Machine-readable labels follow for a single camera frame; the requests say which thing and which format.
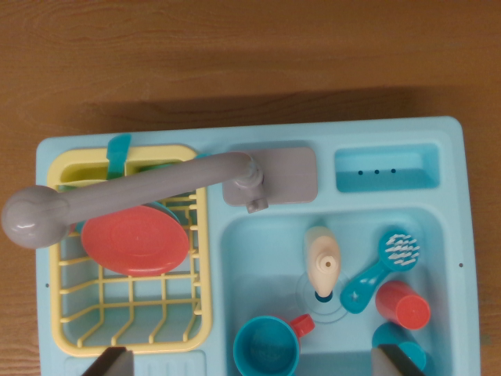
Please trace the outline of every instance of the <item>red plate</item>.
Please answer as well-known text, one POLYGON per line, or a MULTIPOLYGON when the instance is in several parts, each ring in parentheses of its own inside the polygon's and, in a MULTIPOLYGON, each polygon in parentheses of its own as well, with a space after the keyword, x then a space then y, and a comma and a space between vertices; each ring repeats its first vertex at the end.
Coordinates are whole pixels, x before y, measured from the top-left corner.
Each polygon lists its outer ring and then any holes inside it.
POLYGON ((104 268, 133 277, 158 276, 188 255, 186 231, 170 215, 147 206, 89 219, 81 242, 104 268))

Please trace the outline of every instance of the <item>soap bottle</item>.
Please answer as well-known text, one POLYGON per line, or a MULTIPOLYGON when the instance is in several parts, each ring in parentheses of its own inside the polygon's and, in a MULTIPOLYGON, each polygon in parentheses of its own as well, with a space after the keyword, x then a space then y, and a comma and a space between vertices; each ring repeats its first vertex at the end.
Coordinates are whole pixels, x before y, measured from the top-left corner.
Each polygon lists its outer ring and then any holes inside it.
POLYGON ((329 229, 317 226, 306 232, 305 261, 308 279, 318 295, 317 298, 330 300, 341 272, 341 252, 335 236, 329 229))

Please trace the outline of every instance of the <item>yellow dish rack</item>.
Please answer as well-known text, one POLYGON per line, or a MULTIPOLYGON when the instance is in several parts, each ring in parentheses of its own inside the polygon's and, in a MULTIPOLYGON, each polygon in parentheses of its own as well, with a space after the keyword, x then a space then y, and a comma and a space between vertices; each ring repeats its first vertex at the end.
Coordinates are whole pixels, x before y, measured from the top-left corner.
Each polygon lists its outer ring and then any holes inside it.
MULTIPOLYGON (((186 146, 132 147, 125 175, 193 159, 186 146)), ((47 185, 56 190, 106 178, 106 148, 70 150, 52 163, 47 185)), ((184 352, 205 341, 212 327, 205 188, 161 200, 186 230, 184 263, 158 277, 117 275, 89 258, 72 233, 50 247, 52 336, 72 356, 98 356, 112 345, 135 353, 184 352)))

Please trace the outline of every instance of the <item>wooden table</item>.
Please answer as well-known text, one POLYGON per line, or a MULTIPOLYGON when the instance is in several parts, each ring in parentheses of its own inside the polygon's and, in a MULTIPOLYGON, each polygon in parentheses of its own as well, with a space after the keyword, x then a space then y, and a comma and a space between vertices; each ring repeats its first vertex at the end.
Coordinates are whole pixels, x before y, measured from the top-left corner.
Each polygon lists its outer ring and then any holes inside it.
MULTIPOLYGON (((0 4, 2 204, 47 137, 435 115, 463 125, 482 374, 498 375, 501 4, 0 4)), ((0 374, 39 374, 34 252, 0 245, 0 374)))

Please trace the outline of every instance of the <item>sink drain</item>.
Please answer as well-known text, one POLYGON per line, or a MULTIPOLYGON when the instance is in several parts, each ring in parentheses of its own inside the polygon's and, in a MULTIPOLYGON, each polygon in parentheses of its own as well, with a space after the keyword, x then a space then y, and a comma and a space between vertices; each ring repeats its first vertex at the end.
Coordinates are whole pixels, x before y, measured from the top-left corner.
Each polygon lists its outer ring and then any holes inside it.
POLYGON ((344 317, 347 311, 341 305, 339 297, 344 289, 348 278, 341 272, 339 280, 333 291, 333 296, 328 302, 321 302, 315 296, 315 289, 308 279, 308 274, 305 273, 297 282, 296 299, 300 309, 309 313, 312 319, 317 323, 331 324, 344 317))

